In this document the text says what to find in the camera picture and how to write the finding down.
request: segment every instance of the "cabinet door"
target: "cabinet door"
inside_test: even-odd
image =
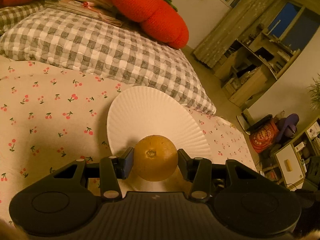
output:
[[[292,186],[291,184],[298,182],[304,177],[301,166],[291,144],[276,153],[276,158],[278,159],[282,175],[284,176],[284,181],[288,187]],[[286,160],[289,160],[292,171],[288,171],[285,164]]]

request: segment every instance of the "cherry print bed sheet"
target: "cherry print bed sheet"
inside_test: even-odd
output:
[[[77,158],[111,155],[106,120],[112,100],[132,87],[111,79],[0,56],[0,217],[12,197]],[[212,150],[212,162],[236,159],[255,169],[242,133],[217,116],[188,109]],[[92,191],[99,179],[90,182]]]

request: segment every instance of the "green plant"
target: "green plant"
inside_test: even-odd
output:
[[[312,109],[320,109],[320,74],[317,79],[313,79],[314,84],[309,86],[309,93],[311,94]]]

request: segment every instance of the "bed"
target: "bed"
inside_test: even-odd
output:
[[[182,104],[203,131],[212,162],[236,159],[255,170],[243,134],[214,116],[214,105],[180,50],[41,3],[1,12],[0,217],[5,221],[11,221],[10,200],[23,188],[77,158],[93,163],[111,155],[108,109],[135,85],[157,88]],[[99,180],[90,187],[98,189]]]

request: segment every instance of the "white wall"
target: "white wall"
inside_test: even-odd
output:
[[[285,115],[297,113],[301,131],[320,114],[312,111],[308,86],[320,73],[320,28],[298,58],[282,77],[249,109],[251,117],[257,121],[267,114],[273,116],[282,110]]]
[[[230,7],[223,0],[172,0],[189,29],[188,46],[195,48]]]

